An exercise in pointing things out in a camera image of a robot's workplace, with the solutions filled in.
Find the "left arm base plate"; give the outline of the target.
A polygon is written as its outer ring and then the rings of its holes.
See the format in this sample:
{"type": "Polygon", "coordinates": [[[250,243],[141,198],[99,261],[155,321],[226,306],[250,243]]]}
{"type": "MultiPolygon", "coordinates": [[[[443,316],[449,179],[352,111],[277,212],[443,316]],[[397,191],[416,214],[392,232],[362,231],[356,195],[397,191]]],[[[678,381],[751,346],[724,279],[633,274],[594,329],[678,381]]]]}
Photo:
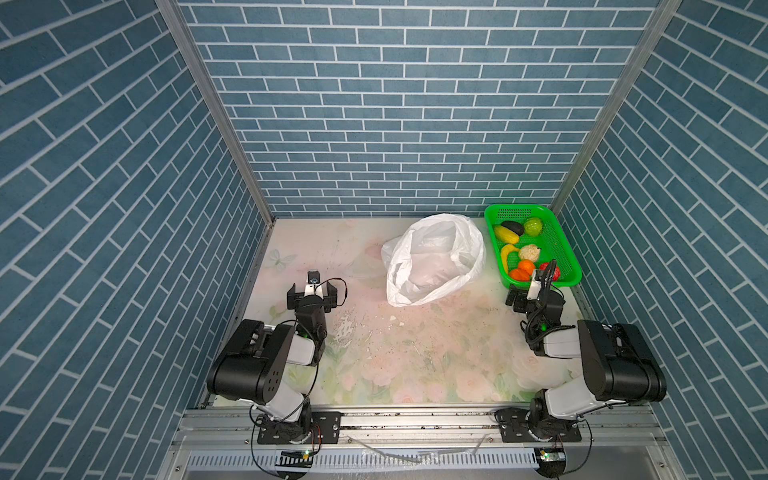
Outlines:
{"type": "Polygon", "coordinates": [[[307,444],[313,434],[316,443],[337,444],[342,414],[339,411],[306,411],[296,422],[278,422],[267,414],[256,420],[256,443],[259,445],[307,444]]]}

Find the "green pear fruit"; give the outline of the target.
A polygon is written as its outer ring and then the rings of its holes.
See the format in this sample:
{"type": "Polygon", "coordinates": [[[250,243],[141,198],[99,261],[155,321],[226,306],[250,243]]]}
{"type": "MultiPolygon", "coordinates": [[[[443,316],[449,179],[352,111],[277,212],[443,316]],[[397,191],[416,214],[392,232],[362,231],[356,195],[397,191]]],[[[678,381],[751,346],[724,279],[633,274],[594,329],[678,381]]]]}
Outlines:
{"type": "Polygon", "coordinates": [[[538,217],[529,217],[523,223],[524,233],[530,237],[538,237],[543,227],[543,221],[538,217]]]}

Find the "green yellow mango fruit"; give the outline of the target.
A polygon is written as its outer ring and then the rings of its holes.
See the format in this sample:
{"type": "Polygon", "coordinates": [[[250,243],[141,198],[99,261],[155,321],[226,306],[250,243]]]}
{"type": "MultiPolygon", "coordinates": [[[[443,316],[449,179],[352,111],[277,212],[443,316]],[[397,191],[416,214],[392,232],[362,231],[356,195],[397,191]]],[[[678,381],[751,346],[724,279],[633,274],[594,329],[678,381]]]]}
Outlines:
{"type": "Polygon", "coordinates": [[[518,234],[502,225],[494,225],[493,233],[495,238],[503,244],[516,245],[520,241],[518,234]]]}

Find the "white plastic bag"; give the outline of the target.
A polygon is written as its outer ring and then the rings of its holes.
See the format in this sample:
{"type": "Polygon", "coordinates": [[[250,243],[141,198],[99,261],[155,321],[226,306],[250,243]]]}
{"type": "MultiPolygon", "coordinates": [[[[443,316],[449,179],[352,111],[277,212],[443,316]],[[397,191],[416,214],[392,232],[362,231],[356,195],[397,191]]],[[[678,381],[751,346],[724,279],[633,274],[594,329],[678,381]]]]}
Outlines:
{"type": "Polygon", "coordinates": [[[415,307],[456,293],[477,280],[486,262],[485,241],[468,217],[425,217],[382,246],[388,303],[415,307]]]}

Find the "red strawberry fruit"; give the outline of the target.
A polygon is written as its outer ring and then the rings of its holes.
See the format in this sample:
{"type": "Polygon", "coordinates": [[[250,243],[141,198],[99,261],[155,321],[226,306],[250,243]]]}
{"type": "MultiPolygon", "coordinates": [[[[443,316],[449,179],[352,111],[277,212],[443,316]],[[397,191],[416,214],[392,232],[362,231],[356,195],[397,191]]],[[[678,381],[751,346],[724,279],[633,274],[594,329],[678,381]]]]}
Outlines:
{"type": "MultiPolygon", "coordinates": [[[[549,263],[549,262],[543,262],[543,263],[541,263],[541,264],[539,265],[538,269],[539,269],[540,271],[544,272],[544,271],[546,271],[546,270],[547,270],[547,268],[549,267],[549,265],[550,265],[550,263],[549,263]]],[[[559,280],[559,278],[560,278],[560,276],[561,276],[560,267],[559,267],[559,266],[555,266],[555,267],[554,267],[553,280],[554,280],[554,281],[558,281],[558,280],[559,280]]]]}

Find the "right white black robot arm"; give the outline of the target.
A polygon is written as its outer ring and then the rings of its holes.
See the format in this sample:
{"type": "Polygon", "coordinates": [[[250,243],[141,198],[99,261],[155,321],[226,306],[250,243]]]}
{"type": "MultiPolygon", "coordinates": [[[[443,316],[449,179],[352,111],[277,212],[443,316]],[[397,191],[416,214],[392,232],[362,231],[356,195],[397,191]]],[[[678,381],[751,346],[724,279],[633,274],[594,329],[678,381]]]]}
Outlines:
{"type": "Polygon", "coordinates": [[[636,326],[593,320],[566,325],[561,322],[565,298],[554,288],[542,287],[534,295],[512,287],[506,304],[525,315],[521,330],[535,356],[578,360],[582,375],[539,390],[526,409],[497,411],[503,442],[578,442],[585,415],[665,398],[665,376],[636,326]]]}

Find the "beige potato-like fruit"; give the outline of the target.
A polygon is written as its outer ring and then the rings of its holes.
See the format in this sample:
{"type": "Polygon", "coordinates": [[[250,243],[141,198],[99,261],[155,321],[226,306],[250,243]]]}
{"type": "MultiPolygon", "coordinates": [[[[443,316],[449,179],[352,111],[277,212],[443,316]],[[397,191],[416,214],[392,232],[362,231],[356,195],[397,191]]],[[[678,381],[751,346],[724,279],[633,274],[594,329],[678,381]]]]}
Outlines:
{"type": "Polygon", "coordinates": [[[533,261],[534,263],[539,261],[540,255],[541,248],[535,244],[525,245],[518,251],[518,257],[520,260],[527,259],[533,261]]]}

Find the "orange fruit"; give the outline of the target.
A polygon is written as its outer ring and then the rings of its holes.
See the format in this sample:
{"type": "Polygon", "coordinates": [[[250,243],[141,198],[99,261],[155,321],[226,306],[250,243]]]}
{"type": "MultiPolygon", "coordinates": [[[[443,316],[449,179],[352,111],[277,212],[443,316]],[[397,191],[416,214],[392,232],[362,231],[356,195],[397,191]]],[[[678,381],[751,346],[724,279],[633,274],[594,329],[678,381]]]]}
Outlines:
{"type": "Polygon", "coordinates": [[[519,282],[529,282],[531,279],[531,274],[523,269],[513,269],[509,272],[509,276],[511,279],[519,282]]]}
{"type": "Polygon", "coordinates": [[[533,261],[524,259],[518,262],[517,268],[525,271],[529,276],[532,276],[536,270],[536,265],[533,261]]]}

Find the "dark avocado fruit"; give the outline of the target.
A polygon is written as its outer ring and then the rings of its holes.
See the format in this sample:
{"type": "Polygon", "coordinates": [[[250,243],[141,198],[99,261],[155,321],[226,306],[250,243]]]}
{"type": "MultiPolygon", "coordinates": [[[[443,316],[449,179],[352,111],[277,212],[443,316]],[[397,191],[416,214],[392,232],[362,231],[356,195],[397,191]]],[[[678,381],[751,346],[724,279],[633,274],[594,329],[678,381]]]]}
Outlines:
{"type": "Polygon", "coordinates": [[[514,232],[518,236],[522,236],[525,234],[525,228],[524,226],[516,221],[511,220],[505,220],[501,223],[501,226],[514,232]]]}

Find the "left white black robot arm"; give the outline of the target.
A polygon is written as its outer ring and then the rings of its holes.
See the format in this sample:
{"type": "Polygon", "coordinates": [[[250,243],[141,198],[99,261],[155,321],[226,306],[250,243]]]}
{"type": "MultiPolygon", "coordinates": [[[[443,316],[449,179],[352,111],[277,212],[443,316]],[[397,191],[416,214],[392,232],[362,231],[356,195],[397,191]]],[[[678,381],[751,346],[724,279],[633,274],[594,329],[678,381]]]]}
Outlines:
{"type": "Polygon", "coordinates": [[[338,289],[317,271],[307,274],[303,291],[292,286],[287,309],[295,314],[275,326],[244,319],[213,361],[209,393],[248,401],[273,423],[300,424],[310,414],[307,394],[282,382],[287,365],[318,367],[328,335],[326,315],[339,306],[338,289]]]}

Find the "yellow lemon fruit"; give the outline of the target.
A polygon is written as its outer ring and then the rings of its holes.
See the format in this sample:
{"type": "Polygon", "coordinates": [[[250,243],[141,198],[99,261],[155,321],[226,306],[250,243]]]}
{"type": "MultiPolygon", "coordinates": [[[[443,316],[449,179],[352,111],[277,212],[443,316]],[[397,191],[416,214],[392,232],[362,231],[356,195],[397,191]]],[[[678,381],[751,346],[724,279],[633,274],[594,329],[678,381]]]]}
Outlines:
{"type": "Polygon", "coordinates": [[[503,272],[505,274],[510,273],[516,269],[516,261],[518,259],[518,252],[520,249],[513,244],[505,244],[500,250],[500,258],[502,262],[503,272]]]}

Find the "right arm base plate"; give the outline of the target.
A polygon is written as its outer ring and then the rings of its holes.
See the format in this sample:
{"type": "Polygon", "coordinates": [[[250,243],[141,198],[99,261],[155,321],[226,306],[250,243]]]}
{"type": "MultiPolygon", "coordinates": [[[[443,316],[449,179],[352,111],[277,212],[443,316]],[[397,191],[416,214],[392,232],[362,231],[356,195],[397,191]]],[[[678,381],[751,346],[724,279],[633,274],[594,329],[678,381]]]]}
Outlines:
{"type": "Polygon", "coordinates": [[[580,442],[582,435],[577,422],[547,415],[539,418],[529,410],[509,407],[493,414],[504,443],[580,442]]]}

